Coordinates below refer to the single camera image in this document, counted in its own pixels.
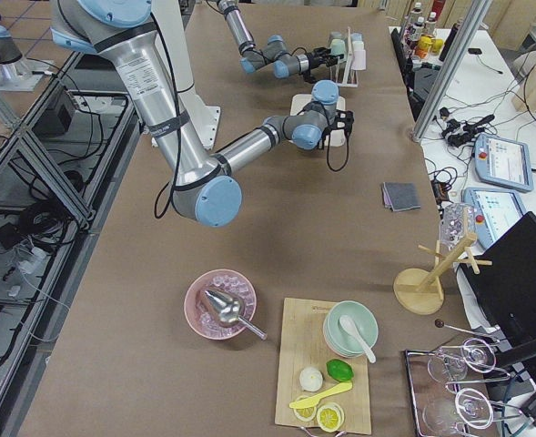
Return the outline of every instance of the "green lime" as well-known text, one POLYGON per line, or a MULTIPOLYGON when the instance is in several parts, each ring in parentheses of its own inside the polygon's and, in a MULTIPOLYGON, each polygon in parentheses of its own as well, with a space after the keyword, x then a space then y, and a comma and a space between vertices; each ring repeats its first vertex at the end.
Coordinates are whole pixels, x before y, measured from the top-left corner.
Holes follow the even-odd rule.
POLYGON ((350 364, 338 359, 327 362, 326 371, 329 373, 330 378, 338 382, 350 381, 355 376, 350 364))

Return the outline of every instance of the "white spoon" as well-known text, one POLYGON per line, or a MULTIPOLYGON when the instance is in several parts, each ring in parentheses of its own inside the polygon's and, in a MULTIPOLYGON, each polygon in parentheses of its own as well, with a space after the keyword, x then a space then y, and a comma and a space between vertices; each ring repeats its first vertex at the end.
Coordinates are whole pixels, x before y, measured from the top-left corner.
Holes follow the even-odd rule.
POLYGON ((371 349, 367 342, 360 336, 357 325, 355 325, 355 321, 350 316, 346 314, 340 316, 340 326, 350 337, 359 342, 360 347, 365 351, 365 355, 367 355, 371 364, 377 360, 377 357, 375 357, 375 354, 373 353, 373 349, 371 349))

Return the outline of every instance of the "tablet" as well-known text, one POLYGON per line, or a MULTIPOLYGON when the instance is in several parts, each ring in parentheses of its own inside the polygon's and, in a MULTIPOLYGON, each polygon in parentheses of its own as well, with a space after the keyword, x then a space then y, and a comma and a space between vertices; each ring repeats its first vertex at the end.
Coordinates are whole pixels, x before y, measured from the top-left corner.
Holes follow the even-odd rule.
POLYGON ((481 181, 522 192, 534 189, 526 144, 482 133, 476 138, 474 158, 481 181))
POLYGON ((466 188, 463 201, 475 209, 476 234, 485 249, 526 214, 521 195, 513 189, 466 188))

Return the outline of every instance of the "cutting board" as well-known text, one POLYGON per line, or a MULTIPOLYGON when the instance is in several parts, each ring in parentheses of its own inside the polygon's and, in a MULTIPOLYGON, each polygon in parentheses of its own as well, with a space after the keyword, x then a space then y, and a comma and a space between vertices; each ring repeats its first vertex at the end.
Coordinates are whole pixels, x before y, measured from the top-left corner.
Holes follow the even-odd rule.
POLYGON ((279 349, 278 395, 276 398, 276 424, 287 426, 318 426, 316 419, 302 422, 296 418, 288 404, 300 394, 314 394, 303 391, 299 375, 302 369, 313 366, 324 376, 324 384, 319 391, 324 391, 337 382, 326 372, 326 363, 333 358, 350 364, 354 371, 353 388, 350 391, 329 396, 320 401, 338 403, 345 412, 341 431, 357 434, 371 434, 369 373, 364 357, 345 359, 331 351, 324 341, 322 324, 329 310, 337 302, 323 300, 284 299, 284 317, 282 320, 281 346, 279 349))

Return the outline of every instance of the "yellow knife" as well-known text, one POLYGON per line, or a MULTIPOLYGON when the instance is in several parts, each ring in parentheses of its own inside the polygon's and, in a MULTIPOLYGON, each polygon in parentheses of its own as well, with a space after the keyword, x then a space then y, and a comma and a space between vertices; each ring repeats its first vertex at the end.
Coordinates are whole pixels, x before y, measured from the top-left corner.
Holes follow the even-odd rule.
POLYGON ((316 405, 319 404, 322 398, 326 398, 327 396, 332 396, 333 394, 339 394, 344 391, 349 391, 350 389, 352 389, 352 381, 340 382, 334 387, 331 387, 328 390, 321 391, 320 393, 317 393, 314 396, 310 396, 309 398, 306 398, 306 399, 300 399, 299 401, 291 402, 289 404, 289 408, 298 410, 300 408, 315 407, 316 405))

